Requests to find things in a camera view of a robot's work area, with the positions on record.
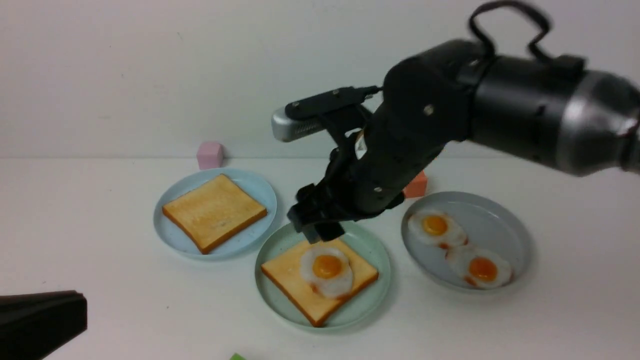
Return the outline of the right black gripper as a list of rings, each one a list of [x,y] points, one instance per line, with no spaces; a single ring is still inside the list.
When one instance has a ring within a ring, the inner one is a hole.
[[[380,215],[404,201],[403,189],[441,153],[439,130],[423,131],[395,120],[370,120],[360,132],[345,120],[323,120],[336,143],[320,182],[298,189],[286,217],[309,244],[331,242],[345,234],[342,221]]]

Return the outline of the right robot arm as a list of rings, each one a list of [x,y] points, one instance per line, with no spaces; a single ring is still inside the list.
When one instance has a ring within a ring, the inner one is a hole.
[[[476,144],[585,177],[639,172],[639,89],[588,70],[569,55],[543,61],[485,56],[454,39],[402,60],[375,87],[341,88],[286,105],[302,120],[307,103],[336,142],[317,184],[298,190],[286,216],[309,242],[330,241],[341,223],[375,218],[405,200],[403,189],[450,142]]]

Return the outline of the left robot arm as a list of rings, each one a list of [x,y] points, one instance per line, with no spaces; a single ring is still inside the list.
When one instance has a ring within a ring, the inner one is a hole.
[[[0,297],[0,358],[43,360],[88,328],[88,302],[77,291]]]

